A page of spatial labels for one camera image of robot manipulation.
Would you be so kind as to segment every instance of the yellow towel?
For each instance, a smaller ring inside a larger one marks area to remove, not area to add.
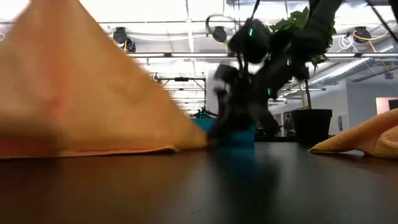
[[[79,0],[33,0],[0,45],[0,159],[206,146]]]
[[[371,156],[398,159],[398,109],[379,114],[323,141],[310,152],[347,152],[354,149]]]

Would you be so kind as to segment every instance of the potted plant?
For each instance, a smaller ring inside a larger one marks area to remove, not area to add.
[[[303,11],[290,13],[290,17],[288,19],[282,19],[275,25],[270,26],[273,35],[277,35],[281,32],[292,33],[295,30],[303,29],[309,14],[310,10],[307,7]],[[317,69],[318,64],[328,60],[325,53],[327,49],[331,47],[333,43],[333,35],[336,34],[334,25],[335,22],[331,24],[328,47],[325,49],[324,54],[317,55],[309,61],[315,68],[314,72]],[[314,145],[328,138],[332,110],[313,109],[308,80],[305,80],[304,83],[308,106],[305,105],[304,94],[302,93],[301,85],[298,84],[302,97],[303,109],[292,111],[291,115],[294,122],[297,141],[302,144]]]

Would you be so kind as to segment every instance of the ceiling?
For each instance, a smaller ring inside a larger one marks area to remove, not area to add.
[[[216,17],[217,22],[210,22],[211,26],[223,26],[231,37],[235,31],[233,20],[245,21],[252,14],[254,0],[80,0],[82,5],[94,17],[99,25],[109,35],[116,27],[126,27],[127,33],[135,41],[137,52],[226,52],[223,44],[218,44],[206,36],[205,19],[210,14],[223,14],[229,19]],[[6,33],[12,26],[12,21],[28,5],[28,0],[0,0],[0,33]],[[307,6],[306,1],[287,1],[287,11],[302,10]],[[396,22],[390,7],[377,7],[385,21],[392,29],[396,28]],[[262,1],[256,12],[256,18],[265,24],[274,24],[282,18],[286,18],[284,1]],[[354,44],[344,48],[343,37],[356,26],[366,26],[373,37],[380,37],[374,41],[377,44],[388,39],[386,30],[381,26],[376,15],[370,7],[366,7],[364,1],[347,0],[336,13],[336,30],[338,35],[329,52],[365,52],[370,49],[369,44]],[[140,58],[142,66],[160,77],[206,77],[209,70],[215,69],[217,61],[187,61],[170,58],[154,58],[148,63]],[[335,62],[326,62],[320,65],[319,72],[335,65]],[[372,71],[364,71],[361,75],[368,75]],[[382,78],[368,78],[366,82],[377,81]],[[199,83],[168,82],[172,88],[200,88]],[[174,98],[186,97],[203,98],[201,91],[175,91]]]

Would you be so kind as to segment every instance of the white wall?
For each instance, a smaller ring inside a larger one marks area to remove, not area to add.
[[[331,109],[333,110],[333,117],[330,121],[329,134],[338,134],[338,117],[343,119],[343,130],[349,129],[348,117],[348,99],[346,81],[340,81],[338,85],[326,86],[326,91],[312,91],[312,108],[313,109]],[[288,100],[285,105],[277,105],[270,108],[272,114],[279,114],[286,111],[292,111],[302,108],[301,100]]]
[[[398,97],[398,83],[347,82],[349,123],[355,127],[377,115],[376,97]]]

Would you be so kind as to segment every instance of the orange towel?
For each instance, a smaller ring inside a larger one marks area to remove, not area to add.
[[[310,152],[347,152],[354,149],[371,156],[398,159],[398,109],[379,114],[323,141]]]
[[[33,0],[0,45],[0,159],[206,146],[79,0]]]

